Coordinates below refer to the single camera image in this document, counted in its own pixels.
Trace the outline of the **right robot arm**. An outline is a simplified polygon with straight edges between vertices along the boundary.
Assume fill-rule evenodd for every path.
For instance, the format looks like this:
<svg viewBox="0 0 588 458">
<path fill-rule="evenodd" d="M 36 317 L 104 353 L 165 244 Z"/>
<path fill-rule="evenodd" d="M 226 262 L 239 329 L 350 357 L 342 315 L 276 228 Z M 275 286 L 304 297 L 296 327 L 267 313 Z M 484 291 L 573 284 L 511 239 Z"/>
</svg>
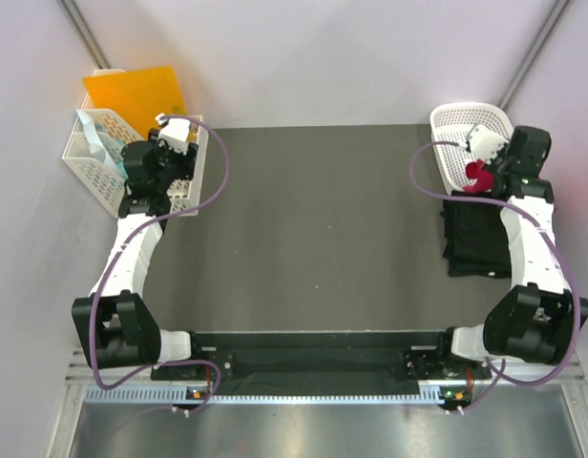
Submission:
<svg viewBox="0 0 588 458">
<path fill-rule="evenodd" d="M 466 136 L 464 147 L 492 174 L 491 195 L 503 203 L 511 289 L 485 322 L 455 328 L 451 344 L 436 350 L 434 366 L 445 377 L 486 358 L 560 364 L 588 317 L 588 302 L 575 298 L 557 253 L 553 187 L 539 176 L 551 144 L 548 132 L 529 126 L 504 137 L 477 124 Z"/>
</svg>

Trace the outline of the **red t shirt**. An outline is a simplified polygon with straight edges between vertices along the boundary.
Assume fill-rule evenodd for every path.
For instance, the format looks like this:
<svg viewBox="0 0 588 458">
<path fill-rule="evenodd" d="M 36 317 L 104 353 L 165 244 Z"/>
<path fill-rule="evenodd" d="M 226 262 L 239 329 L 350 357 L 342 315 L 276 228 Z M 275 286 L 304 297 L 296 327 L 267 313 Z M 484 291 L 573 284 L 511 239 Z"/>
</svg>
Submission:
<svg viewBox="0 0 588 458">
<path fill-rule="evenodd" d="M 465 174 L 471 184 L 465 185 L 463 190 L 469 194 L 486 193 L 494 186 L 494 175 L 485 169 L 485 162 L 481 159 L 470 162 L 465 167 Z"/>
</svg>

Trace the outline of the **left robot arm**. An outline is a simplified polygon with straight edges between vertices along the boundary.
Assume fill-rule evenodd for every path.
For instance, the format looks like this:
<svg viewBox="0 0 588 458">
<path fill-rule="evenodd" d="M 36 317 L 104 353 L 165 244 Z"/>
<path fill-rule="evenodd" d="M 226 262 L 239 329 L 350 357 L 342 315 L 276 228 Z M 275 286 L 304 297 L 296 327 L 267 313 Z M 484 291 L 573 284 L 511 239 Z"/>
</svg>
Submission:
<svg viewBox="0 0 588 458">
<path fill-rule="evenodd" d="M 142 299 L 149 263 L 172 208 L 168 190 L 194 175 L 198 146 L 189 134 L 189 121 L 173 119 L 121 152 L 127 178 L 115 243 L 103 277 L 72 307 L 87 362 L 99 369 L 171 362 L 188 379 L 204 369 L 205 357 L 194 348 L 193 335 L 161 329 Z"/>
</svg>

